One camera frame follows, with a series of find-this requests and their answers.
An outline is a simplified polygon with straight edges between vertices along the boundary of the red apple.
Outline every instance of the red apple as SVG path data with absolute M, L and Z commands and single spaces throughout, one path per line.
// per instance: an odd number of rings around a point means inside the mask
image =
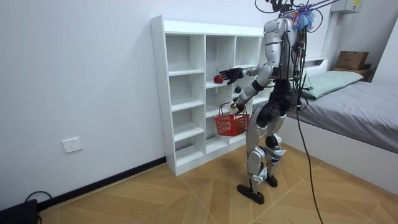
M 214 83 L 221 84 L 224 82 L 224 78 L 222 75 L 216 75 L 214 77 Z

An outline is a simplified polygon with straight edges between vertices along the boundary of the basket handle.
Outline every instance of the basket handle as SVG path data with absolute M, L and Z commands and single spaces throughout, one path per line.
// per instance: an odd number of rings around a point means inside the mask
M 222 116 L 224 116 L 224 113 L 223 113 L 223 106 L 224 106 L 224 105 L 227 105 L 227 104 L 229 104 L 229 102 L 223 103 L 223 104 L 218 108 L 218 116 L 220 116 L 220 114 L 221 114 Z M 244 106 L 243 113 L 244 113 L 244 114 L 247 114 L 247 113 L 248 113 L 248 111 L 246 110 L 246 106 Z

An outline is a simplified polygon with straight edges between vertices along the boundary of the robot leg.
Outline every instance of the robot leg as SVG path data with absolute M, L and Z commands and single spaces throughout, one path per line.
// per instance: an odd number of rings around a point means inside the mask
M 271 187 L 277 187 L 278 181 L 274 177 L 275 167 L 279 165 L 279 160 L 285 154 L 286 150 L 280 149 L 282 139 L 277 135 L 282 126 L 286 114 L 279 116 L 275 121 L 268 124 L 266 137 L 266 159 L 267 159 L 267 183 Z
M 259 185 L 267 179 L 267 169 L 264 167 L 266 150 L 258 145 L 265 136 L 267 123 L 273 121 L 274 114 L 279 114 L 279 109 L 272 104 L 259 105 L 253 112 L 246 133 L 246 147 L 248 149 L 246 167 L 249 176 L 250 187 L 239 184 L 237 190 L 244 196 L 254 200 L 258 204 L 264 203 L 264 196 L 259 190 Z

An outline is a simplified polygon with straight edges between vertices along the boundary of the wall socket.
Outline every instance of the wall socket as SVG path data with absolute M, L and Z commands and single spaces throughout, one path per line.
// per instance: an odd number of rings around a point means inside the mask
M 63 147 L 65 148 L 66 153 L 83 149 L 83 147 L 81 146 L 79 137 L 73 138 L 73 139 L 68 139 L 68 140 L 63 140 L 62 144 L 63 144 Z

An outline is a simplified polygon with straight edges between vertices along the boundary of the wooden floor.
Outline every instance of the wooden floor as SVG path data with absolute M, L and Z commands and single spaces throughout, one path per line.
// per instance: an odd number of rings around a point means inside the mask
M 288 152 L 275 175 L 278 188 L 261 186 L 264 205 L 236 191 L 248 182 L 246 148 L 241 147 L 178 177 L 166 165 L 158 166 L 40 215 L 44 224 L 320 223 L 306 155 L 284 148 Z M 398 223 L 398 196 L 318 159 L 312 158 L 312 166 L 325 224 Z

